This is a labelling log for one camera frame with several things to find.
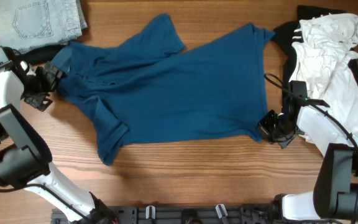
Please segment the dark blue polo shirt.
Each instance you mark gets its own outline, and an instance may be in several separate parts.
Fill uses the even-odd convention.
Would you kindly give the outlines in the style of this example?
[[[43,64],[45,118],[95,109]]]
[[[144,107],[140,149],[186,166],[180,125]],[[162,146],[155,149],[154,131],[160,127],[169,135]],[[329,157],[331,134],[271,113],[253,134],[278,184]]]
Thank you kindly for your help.
[[[249,23],[185,50],[160,14],[118,47],[70,42],[52,59],[64,72],[57,92],[92,122],[106,165],[129,144],[259,141],[267,114],[263,52],[273,35]]]

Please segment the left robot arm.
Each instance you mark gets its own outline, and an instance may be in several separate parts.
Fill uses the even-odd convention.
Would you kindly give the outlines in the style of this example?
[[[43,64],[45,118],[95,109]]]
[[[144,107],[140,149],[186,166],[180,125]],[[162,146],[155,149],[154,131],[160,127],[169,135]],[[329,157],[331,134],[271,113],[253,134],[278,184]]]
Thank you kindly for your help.
[[[69,223],[119,223],[100,199],[59,171],[47,143],[20,113],[21,101],[45,111],[63,76],[50,62],[34,70],[13,49],[0,47],[0,193],[37,194],[60,209]]]

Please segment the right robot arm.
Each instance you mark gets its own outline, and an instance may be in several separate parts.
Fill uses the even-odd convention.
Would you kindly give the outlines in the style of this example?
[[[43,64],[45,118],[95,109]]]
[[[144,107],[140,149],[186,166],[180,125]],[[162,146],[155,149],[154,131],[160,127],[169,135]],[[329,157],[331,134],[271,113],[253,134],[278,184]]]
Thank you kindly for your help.
[[[287,97],[287,111],[269,111],[258,129],[270,144],[287,147],[297,135],[310,131],[323,150],[323,163],[312,192],[279,195],[272,218],[288,223],[358,222],[358,143],[327,111],[323,100],[306,95],[305,82],[275,86]]]

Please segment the light blue denim jeans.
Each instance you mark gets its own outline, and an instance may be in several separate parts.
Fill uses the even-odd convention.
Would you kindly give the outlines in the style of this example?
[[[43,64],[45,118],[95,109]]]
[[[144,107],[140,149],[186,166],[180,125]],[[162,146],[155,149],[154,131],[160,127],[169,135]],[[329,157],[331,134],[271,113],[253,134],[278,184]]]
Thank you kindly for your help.
[[[22,54],[65,44],[87,27],[80,0],[0,0],[0,46]]]

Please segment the black garment under white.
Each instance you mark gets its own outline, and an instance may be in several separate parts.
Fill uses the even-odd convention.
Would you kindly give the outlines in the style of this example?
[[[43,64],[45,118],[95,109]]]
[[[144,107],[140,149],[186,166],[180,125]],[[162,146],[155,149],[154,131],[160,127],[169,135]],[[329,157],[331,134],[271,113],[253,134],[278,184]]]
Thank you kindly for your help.
[[[295,69],[296,52],[291,46],[294,30],[298,27],[300,20],[310,20],[314,17],[327,16],[329,14],[344,14],[346,11],[339,9],[329,9],[317,6],[297,6],[297,20],[286,22],[274,28],[275,35],[272,37],[274,41],[287,56],[287,61],[283,64],[283,83],[287,85],[289,79]]]

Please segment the white crumpled garment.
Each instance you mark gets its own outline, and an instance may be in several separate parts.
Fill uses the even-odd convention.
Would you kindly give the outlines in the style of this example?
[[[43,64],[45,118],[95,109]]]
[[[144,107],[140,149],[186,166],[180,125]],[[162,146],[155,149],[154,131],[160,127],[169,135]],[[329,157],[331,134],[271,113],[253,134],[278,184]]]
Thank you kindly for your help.
[[[290,80],[306,83],[308,96],[358,139],[358,85],[349,62],[358,58],[358,15],[329,14],[300,20],[293,33],[296,65]]]

